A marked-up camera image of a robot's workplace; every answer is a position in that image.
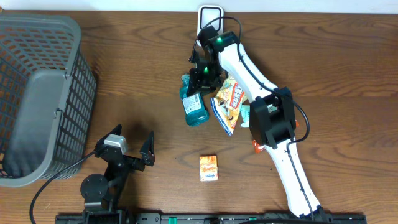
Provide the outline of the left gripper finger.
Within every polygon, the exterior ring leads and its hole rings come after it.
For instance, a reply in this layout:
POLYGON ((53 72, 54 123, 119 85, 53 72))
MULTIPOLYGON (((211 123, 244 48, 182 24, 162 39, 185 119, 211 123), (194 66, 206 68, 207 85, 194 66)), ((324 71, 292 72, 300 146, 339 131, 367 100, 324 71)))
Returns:
POLYGON ((154 132, 151 131, 140 150, 141 160, 147 166, 153 166, 155 163, 154 152, 154 132))
POLYGON ((99 139, 96 143, 96 146, 100 146, 104 144, 104 140, 110 135, 110 134, 115 134, 115 135, 120 135, 122 130, 122 125, 118 124, 115 128, 113 128, 108 134, 105 134, 101 139, 99 139))

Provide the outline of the yellow snack bag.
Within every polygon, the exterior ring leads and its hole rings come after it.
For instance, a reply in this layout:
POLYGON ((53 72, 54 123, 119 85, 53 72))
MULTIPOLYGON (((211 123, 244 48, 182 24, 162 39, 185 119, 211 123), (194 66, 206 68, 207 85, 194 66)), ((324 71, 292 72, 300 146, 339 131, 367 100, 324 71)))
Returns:
POLYGON ((228 136, 233 134, 241 106, 246 100, 243 89, 232 76, 223 82, 216 96, 211 99, 211 109, 228 136))

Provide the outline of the teal mouthwash bottle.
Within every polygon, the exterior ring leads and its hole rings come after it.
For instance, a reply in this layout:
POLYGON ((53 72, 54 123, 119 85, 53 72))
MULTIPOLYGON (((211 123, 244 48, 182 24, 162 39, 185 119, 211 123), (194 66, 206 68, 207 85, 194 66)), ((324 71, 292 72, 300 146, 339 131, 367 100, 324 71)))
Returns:
POLYGON ((201 94, 196 93, 192 96, 187 96, 189 79, 188 74, 181 76, 180 98, 185 112, 186 123, 189 126, 198 126, 208 121, 210 116, 205 108, 201 94))

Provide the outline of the light green wet wipes pack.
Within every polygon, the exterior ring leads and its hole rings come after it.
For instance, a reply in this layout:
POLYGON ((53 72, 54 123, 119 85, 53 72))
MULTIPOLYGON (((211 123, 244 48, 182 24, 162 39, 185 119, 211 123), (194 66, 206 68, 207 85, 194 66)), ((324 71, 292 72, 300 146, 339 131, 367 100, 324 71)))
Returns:
POLYGON ((250 118, 250 106, 249 105, 242 105, 240 114, 241 114, 241 117, 242 117, 241 127, 242 128, 248 128, 249 127, 249 118, 250 118))

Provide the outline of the small orange tissue pack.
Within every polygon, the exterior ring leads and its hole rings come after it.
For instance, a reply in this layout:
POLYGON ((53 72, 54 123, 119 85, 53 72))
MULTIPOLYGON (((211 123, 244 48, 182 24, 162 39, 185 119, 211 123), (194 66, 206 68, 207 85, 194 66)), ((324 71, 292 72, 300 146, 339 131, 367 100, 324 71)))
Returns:
POLYGON ((210 182, 218 180, 218 162, 217 157, 200 156, 200 181, 210 182))

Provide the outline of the orange snack bar wrapper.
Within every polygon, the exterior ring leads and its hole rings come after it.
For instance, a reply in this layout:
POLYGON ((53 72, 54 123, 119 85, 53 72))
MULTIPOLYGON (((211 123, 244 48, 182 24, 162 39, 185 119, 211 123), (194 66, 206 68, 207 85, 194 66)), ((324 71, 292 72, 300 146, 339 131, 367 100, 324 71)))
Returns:
POLYGON ((257 121, 250 122, 250 131, 253 136, 252 145, 255 152, 265 149, 276 150, 285 148, 295 140, 295 130, 299 123, 290 121, 271 121, 269 124, 257 121))

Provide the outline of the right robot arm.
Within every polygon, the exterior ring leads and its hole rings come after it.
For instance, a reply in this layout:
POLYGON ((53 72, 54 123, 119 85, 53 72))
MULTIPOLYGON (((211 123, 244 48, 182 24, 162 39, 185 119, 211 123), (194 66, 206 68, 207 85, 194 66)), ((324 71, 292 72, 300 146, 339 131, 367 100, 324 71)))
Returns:
POLYGON ((295 111, 303 109, 294 101, 291 91, 270 82, 247 56, 240 36, 229 31, 219 34, 210 24, 198 33, 203 57, 192 52, 187 95, 209 94, 216 88, 222 72, 237 81, 249 105, 249 129, 253 139, 271 156, 284 186, 289 210, 299 218, 311 217, 321 205, 308 183, 295 137, 295 111))

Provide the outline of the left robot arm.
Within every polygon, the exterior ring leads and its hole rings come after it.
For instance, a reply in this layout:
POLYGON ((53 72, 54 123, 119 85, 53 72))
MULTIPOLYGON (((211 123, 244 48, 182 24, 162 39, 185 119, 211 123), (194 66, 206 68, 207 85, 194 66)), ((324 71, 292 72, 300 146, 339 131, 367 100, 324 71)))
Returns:
POLYGON ((119 208, 119 199, 129 174, 143 171, 155 163, 154 132, 150 132, 140 149, 141 157, 126 155, 126 138, 117 125, 103 136, 94 149, 94 156, 108 163, 104 174, 91 174, 81 183, 84 198, 83 223, 134 223, 134 217, 125 208, 119 208))

